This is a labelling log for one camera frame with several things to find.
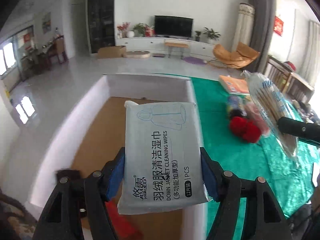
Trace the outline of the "bag of wooden sticks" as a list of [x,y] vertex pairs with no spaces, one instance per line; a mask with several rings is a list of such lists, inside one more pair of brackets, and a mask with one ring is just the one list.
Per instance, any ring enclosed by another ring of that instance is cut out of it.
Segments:
[[249,95],[257,106],[262,119],[276,137],[278,144],[286,156],[292,160],[296,160],[298,152],[297,137],[282,133],[277,125],[277,121],[282,117],[295,118],[284,96],[265,75],[257,72],[251,73],[246,70],[242,72],[242,75],[245,77]]

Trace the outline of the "white wet wipes pack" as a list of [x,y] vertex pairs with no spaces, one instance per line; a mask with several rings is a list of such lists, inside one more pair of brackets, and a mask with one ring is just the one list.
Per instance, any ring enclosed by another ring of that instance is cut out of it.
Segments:
[[192,102],[125,102],[122,215],[167,212],[210,200]]

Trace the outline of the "black lace fabric item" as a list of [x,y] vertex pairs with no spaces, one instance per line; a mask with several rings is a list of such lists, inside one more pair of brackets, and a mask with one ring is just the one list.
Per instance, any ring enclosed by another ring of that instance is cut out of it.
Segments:
[[81,179],[80,171],[71,170],[71,169],[58,170],[58,171],[56,171],[55,176],[56,176],[57,181],[59,181],[63,177],[67,177],[70,180]]

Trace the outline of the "dark wooden chair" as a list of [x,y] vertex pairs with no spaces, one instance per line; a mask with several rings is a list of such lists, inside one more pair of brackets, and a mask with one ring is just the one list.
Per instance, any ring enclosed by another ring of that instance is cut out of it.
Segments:
[[284,96],[309,103],[315,89],[292,70],[289,64],[268,55],[263,74],[268,77]]

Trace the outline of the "green satin tablecloth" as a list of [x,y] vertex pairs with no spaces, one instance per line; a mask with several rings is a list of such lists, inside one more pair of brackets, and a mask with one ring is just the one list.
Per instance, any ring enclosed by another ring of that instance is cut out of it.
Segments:
[[192,82],[204,148],[209,156],[239,178],[264,177],[286,217],[306,204],[314,192],[312,172],[314,163],[319,162],[317,148],[299,142],[297,160],[292,160],[274,135],[261,137],[256,144],[247,143],[229,128],[226,110],[229,95],[220,83],[195,77]]

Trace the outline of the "red yarn ball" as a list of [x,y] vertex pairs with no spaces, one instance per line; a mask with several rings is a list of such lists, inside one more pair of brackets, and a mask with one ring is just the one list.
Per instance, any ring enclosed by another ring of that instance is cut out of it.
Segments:
[[257,143],[261,137],[261,130],[252,121],[235,116],[229,122],[231,132],[249,143]]

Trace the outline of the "pink mesh bath sponge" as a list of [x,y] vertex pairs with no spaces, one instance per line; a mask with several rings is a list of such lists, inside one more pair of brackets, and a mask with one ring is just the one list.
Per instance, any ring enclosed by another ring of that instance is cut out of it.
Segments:
[[267,123],[261,116],[259,109],[257,106],[248,98],[245,98],[244,109],[247,113],[248,118],[253,121],[261,131],[261,135],[264,137],[268,137],[271,133]]

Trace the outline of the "white cardboard storage box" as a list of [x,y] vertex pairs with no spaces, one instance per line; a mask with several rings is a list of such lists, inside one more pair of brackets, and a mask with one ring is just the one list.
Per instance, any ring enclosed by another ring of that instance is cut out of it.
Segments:
[[[76,104],[49,144],[27,207],[39,217],[56,185],[58,170],[88,176],[112,160],[125,145],[125,101],[195,102],[189,77],[151,74],[103,75]],[[138,239],[204,239],[203,204],[164,213],[127,216]]]

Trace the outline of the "blue yellow trash bag roll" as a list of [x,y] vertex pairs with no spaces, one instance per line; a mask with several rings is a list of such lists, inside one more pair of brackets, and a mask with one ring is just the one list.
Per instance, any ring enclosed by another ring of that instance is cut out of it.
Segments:
[[247,113],[244,108],[244,101],[237,95],[231,95],[228,97],[226,102],[227,114],[231,120],[234,117],[245,118]]

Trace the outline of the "orange book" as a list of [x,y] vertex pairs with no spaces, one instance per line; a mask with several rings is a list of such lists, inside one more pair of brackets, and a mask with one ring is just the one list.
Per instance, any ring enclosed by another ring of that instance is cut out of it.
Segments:
[[220,75],[218,81],[221,86],[231,95],[249,95],[246,80]]

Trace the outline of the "orange lounge chair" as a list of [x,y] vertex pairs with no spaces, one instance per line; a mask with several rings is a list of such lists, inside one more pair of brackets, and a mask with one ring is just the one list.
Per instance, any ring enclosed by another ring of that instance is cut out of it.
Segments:
[[217,44],[213,49],[213,54],[217,61],[235,69],[248,66],[260,55],[258,51],[242,42],[238,42],[235,51],[227,51],[221,44]]

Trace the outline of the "white standing air conditioner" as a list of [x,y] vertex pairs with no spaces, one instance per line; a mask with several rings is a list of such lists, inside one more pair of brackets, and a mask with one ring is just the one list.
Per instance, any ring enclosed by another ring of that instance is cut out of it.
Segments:
[[239,4],[239,15],[231,51],[235,51],[239,42],[249,45],[252,37],[255,8],[248,3]]

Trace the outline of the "white tv cabinet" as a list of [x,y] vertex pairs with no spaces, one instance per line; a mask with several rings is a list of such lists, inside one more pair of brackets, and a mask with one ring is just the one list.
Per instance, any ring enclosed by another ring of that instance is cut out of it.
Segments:
[[214,45],[192,40],[163,37],[134,37],[116,39],[116,46],[127,51],[149,51],[165,55],[193,56],[202,59],[214,57]]

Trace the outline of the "purple floor mat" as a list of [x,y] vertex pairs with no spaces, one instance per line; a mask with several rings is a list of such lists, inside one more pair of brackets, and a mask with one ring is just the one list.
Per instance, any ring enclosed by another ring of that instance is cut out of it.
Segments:
[[203,60],[203,59],[199,59],[199,58],[196,58],[196,57],[192,57],[192,56],[189,56],[189,57],[184,57],[183,60],[187,63],[190,63],[190,64],[199,64],[199,65],[204,65],[206,64],[206,61]]

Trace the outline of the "green potted plant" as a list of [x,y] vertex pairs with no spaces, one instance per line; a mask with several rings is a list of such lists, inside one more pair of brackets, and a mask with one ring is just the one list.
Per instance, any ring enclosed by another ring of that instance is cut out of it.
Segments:
[[221,34],[218,31],[214,31],[213,28],[204,27],[204,35],[207,37],[209,44],[216,44],[220,39]]

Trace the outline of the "small dark potted plant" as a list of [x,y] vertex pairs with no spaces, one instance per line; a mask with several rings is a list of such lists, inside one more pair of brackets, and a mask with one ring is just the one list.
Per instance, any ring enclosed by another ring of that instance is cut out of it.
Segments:
[[202,31],[195,31],[195,41],[199,42],[201,38]]

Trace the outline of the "brown cardboard box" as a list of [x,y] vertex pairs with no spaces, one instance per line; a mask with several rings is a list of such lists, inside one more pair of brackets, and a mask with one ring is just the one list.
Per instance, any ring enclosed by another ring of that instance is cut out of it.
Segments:
[[126,46],[112,46],[104,47],[98,50],[99,59],[113,59],[124,57],[126,53]]

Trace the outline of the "small wooden side table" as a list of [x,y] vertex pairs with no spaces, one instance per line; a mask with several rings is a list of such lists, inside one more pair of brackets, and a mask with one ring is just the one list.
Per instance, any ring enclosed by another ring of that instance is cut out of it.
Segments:
[[180,43],[180,42],[164,42],[164,45],[168,48],[168,58],[171,58],[172,52],[174,48],[178,48],[180,50],[180,58],[183,59],[184,51],[185,49],[189,48],[189,45],[186,43]]

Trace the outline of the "round cat scratcher bed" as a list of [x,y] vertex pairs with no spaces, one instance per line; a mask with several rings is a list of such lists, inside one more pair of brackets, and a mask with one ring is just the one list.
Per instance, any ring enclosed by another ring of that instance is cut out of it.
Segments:
[[150,57],[149,51],[127,51],[123,57],[127,59],[146,59]]

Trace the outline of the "black flat television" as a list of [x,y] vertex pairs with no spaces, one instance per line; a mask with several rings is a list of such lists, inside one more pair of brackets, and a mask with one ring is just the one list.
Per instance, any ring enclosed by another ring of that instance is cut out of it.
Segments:
[[192,29],[192,18],[155,15],[154,31],[156,35],[191,37]]

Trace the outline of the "red flower vase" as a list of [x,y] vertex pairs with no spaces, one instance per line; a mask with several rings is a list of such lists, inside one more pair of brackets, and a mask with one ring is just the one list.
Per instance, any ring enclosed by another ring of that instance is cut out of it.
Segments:
[[130,22],[123,22],[122,24],[117,25],[118,30],[118,37],[123,38],[125,37],[125,33],[130,26]]

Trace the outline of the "black display cabinet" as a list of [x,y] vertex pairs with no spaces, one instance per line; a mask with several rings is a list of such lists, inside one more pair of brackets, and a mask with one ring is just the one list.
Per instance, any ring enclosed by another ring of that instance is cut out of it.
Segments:
[[92,54],[100,48],[114,46],[114,0],[87,0],[87,26]]

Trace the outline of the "red wall decoration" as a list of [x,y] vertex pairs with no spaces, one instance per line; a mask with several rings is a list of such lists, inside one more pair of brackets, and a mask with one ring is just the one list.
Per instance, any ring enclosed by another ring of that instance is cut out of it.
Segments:
[[283,34],[283,28],[284,28],[284,22],[278,17],[274,17],[274,27],[273,31],[279,36],[282,36]]

